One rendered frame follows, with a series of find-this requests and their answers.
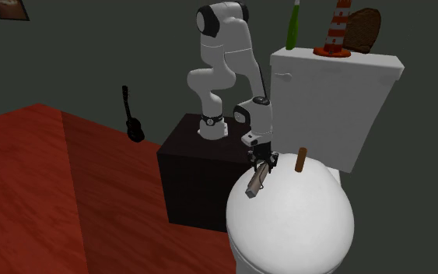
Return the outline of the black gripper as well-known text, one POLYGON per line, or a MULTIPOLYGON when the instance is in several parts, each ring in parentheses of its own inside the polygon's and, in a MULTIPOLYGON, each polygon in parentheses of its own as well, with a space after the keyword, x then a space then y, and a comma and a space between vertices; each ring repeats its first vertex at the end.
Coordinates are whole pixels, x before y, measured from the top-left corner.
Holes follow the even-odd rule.
POLYGON ((272 152, 270 142, 264 142, 252 146, 247 152, 247 155, 255 172, 258 171, 258 165, 261 164, 260 160, 268 159, 268 172, 271 173, 272 170, 277 166, 279 159, 279 154, 277 152, 272 152))

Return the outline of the grey brown flat bar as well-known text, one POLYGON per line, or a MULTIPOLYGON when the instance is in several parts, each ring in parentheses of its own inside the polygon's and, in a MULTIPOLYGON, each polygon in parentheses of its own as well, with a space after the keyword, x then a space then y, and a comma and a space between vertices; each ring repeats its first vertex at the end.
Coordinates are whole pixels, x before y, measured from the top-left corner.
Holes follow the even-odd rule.
POLYGON ((258 192, 264 187, 264 181, 268 174, 269 165, 266 162, 261 163, 247 185, 245 194, 248 198, 255 198, 257 196, 258 192))

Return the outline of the brown cylinder stick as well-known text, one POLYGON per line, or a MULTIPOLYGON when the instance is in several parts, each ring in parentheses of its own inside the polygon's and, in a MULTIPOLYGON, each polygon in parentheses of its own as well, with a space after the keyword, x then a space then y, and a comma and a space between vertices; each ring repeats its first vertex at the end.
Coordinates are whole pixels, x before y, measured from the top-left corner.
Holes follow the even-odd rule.
POLYGON ((307 148, 300 147, 297 153, 295 172, 301 173, 303 171, 306 158, 307 158, 307 148))

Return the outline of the black robot stand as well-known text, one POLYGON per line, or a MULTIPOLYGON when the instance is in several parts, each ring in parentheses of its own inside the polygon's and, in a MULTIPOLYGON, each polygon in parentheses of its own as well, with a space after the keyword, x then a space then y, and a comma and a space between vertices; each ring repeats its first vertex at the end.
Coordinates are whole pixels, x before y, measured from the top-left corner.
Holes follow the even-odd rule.
POLYGON ((226 231, 230 191, 251 168, 240 138, 246 124, 225 118, 229 134, 206 140, 199 134, 198 114, 185 114, 157 152, 167 216, 170 223, 226 231))

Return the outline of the white toilet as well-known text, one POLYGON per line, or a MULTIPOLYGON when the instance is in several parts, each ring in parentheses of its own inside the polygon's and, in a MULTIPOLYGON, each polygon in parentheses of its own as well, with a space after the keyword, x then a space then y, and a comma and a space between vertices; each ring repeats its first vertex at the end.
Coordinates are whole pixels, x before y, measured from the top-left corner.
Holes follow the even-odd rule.
POLYGON ((351 172, 404 66, 392 55, 318 56, 281 49, 270 58, 272 148, 277 166, 255 198, 253 171, 233 186, 226 228, 236 274, 332 274, 354 235, 339 174, 351 172), (307 148, 301 173, 297 153, 307 148))

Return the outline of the green bottle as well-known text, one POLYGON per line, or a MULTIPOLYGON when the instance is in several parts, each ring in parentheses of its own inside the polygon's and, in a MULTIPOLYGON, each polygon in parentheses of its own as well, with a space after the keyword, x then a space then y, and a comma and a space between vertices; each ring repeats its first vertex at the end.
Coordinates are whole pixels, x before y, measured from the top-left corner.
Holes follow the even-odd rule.
POLYGON ((286 50, 290 51, 296 46, 298 34, 298 15, 300 10, 300 0, 295 0, 292 15, 289 20, 289 28, 286 39, 286 50))

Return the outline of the black guitar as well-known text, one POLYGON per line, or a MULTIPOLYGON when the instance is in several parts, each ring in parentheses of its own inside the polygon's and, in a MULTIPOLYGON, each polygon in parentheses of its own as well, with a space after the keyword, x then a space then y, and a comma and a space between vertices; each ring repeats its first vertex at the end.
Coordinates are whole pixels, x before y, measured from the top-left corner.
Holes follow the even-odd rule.
POLYGON ((145 135, 142 130, 141 122, 137 118, 133 118, 131 116, 131 111, 128 104, 129 90, 127 86, 122 86, 122 96, 124 101, 124 109, 127 116, 127 135, 131 141, 141 142, 145 139, 145 135))

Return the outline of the orange white striped lighthouse figure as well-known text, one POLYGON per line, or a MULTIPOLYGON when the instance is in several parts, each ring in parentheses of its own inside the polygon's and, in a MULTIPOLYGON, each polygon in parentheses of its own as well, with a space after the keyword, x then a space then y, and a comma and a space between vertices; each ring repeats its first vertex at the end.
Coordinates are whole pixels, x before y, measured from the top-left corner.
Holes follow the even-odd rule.
POLYGON ((323 47, 315 47, 313 53, 329 58, 348 58, 351 52, 343 48, 352 0, 337 0, 323 47))

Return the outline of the brown bread slice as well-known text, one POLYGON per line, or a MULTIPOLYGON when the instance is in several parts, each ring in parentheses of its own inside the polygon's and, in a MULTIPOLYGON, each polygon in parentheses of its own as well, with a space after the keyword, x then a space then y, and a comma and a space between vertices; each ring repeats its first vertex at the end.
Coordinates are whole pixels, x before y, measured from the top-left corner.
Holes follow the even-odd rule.
POLYGON ((369 54, 380 32, 381 15, 377 9, 360 9, 348 17, 343 48, 369 54))

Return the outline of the brown framed wall picture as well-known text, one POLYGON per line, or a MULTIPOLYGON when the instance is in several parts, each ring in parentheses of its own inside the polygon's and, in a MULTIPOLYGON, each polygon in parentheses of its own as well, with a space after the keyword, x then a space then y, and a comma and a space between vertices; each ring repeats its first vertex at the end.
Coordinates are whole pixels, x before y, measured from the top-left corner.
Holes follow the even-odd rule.
POLYGON ((29 21, 23 0, 0 0, 0 19, 29 21))

